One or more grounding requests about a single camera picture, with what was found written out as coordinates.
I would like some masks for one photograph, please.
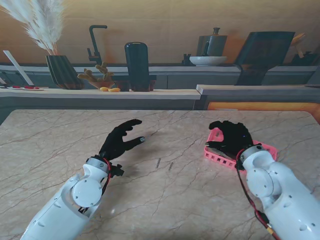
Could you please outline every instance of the white robotic arm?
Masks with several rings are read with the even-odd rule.
[[[282,240],[320,240],[320,203],[291,169],[260,145],[239,157],[249,190],[260,198],[269,224]]]
[[[109,177],[107,162],[90,157],[84,175],[71,177],[34,216],[22,240],[73,240],[101,203],[101,182]]]

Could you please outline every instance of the black bottle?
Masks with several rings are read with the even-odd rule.
[[[149,92],[148,47],[143,42],[128,42],[124,46],[131,89]]]

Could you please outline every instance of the pink plastic container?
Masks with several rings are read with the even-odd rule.
[[[208,137],[207,142],[209,142],[209,141],[222,142],[223,140],[224,140],[224,134],[222,133],[222,131],[219,128],[214,128],[211,130],[211,133]],[[269,151],[269,153],[272,155],[273,159],[275,161],[277,161],[278,151],[275,147],[264,144],[264,143],[262,143],[260,141],[256,141],[256,140],[253,140],[253,143],[254,144],[261,144],[265,150]],[[230,169],[236,169],[235,168],[236,160],[234,160],[234,159],[230,160],[230,159],[227,159],[223,156],[212,153],[212,152],[208,151],[207,146],[204,148],[204,157],[207,159],[210,159],[218,164],[224,165]]]

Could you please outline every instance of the kitchen faucet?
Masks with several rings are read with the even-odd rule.
[[[106,28],[108,28],[107,25],[91,25],[89,28],[89,32],[90,32],[90,36],[91,36],[91,40],[92,40],[92,44],[93,44],[93,48],[94,48],[94,55],[93,56],[91,55],[90,48],[87,48],[88,54],[89,54],[89,60],[95,61],[96,64],[98,64],[98,65],[102,64],[102,60],[101,60],[100,52],[98,52],[98,47],[97,47],[97,43],[96,43],[96,39],[95,39],[95,35],[94,35],[94,29],[106,29]]]

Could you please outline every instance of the black glove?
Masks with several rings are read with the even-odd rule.
[[[139,125],[141,123],[141,120],[132,119],[115,127],[112,132],[110,132],[106,137],[106,140],[99,151],[99,156],[110,161],[112,159],[120,157],[125,153],[125,151],[129,151],[135,146],[145,142],[146,139],[143,136],[126,142],[124,142],[122,139],[122,137],[127,136],[126,131],[131,131],[132,129],[134,129],[133,126]]]
[[[214,128],[222,131],[223,141],[208,141],[205,145],[218,149],[232,158],[235,158],[242,149],[254,144],[248,129],[240,122],[234,124],[230,121],[214,121],[210,123],[209,129]]]

